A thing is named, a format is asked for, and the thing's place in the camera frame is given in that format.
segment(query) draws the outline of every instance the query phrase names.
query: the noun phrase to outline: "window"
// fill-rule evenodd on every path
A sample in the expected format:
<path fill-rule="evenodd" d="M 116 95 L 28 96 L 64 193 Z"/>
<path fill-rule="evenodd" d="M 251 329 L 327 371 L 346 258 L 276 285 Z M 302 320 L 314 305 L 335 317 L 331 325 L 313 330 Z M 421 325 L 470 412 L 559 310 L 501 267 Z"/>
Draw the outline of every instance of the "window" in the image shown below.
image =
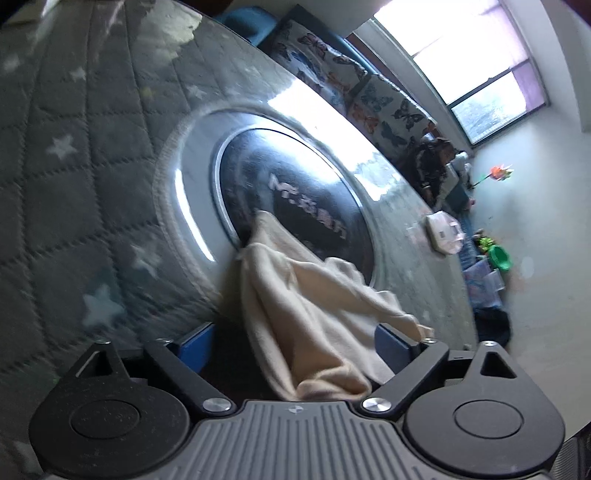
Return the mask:
<path fill-rule="evenodd" d="M 392 0 L 375 19 L 413 58 L 472 144 L 544 105 L 498 0 Z"/>

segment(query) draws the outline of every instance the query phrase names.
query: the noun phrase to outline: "beige cloth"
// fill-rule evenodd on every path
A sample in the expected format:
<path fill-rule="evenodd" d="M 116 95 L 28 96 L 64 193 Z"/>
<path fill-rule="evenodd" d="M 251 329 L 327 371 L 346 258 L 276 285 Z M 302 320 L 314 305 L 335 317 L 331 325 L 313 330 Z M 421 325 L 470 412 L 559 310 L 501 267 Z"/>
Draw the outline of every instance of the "beige cloth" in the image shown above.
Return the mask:
<path fill-rule="evenodd" d="M 389 323 L 414 340 L 432 336 L 389 291 L 367 287 L 349 262 L 324 262 L 268 212 L 242 251 L 242 310 L 252 349 L 284 400 L 358 400 L 392 371 L 374 348 Z"/>

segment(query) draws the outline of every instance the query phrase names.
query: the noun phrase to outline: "gray ridged plate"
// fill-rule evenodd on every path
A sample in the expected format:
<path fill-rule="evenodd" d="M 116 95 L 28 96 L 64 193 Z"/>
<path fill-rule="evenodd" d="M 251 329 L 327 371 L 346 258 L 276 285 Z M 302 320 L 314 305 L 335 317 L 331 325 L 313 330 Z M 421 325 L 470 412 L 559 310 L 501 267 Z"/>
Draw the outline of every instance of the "gray ridged plate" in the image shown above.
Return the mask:
<path fill-rule="evenodd" d="M 451 478 L 417 458 L 391 423 L 345 402 L 250 401 L 237 415 L 201 422 L 178 456 L 138 480 Z"/>

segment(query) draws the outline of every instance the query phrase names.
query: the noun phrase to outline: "orange flower toy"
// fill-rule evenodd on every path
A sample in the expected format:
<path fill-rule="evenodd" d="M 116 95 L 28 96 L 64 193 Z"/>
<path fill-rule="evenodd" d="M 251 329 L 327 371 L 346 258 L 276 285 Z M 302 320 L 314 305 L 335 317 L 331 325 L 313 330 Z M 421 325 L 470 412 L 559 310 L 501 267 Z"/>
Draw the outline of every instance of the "orange flower toy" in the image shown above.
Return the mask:
<path fill-rule="evenodd" d="M 514 172 L 514 170 L 511 168 L 510 165 L 508 167 L 505 167 L 504 165 L 492 167 L 491 172 L 486 177 L 481 179 L 480 181 L 477 181 L 472 187 L 475 187 L 476 185 L 485 181 L 489 177 L 494 180 L 497 180 L 497 181 L 506 180 L 509 177 L 511 177 L 511 174 L 513 172 Z"/>

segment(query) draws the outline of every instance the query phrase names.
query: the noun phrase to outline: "metal screw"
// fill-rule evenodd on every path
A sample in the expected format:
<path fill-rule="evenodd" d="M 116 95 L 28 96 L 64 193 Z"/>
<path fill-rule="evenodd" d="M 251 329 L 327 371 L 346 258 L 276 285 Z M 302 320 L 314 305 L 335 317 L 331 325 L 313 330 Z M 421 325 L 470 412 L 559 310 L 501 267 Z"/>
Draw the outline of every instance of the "metal screw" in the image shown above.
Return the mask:
<path fill-rule="evenodd" d="M 392 402 L 380 397 L 366 398 L 361 404 L 363 408 L 374 413 L 383 413 L 392 408 Z"/>
<path fill-rule="evenodd" d="M 232 408 L 232 403 L 227 398 L 208 398 L 203 401 L 202 407 L 204 410 L 219 413 L 228 411 Z"/>

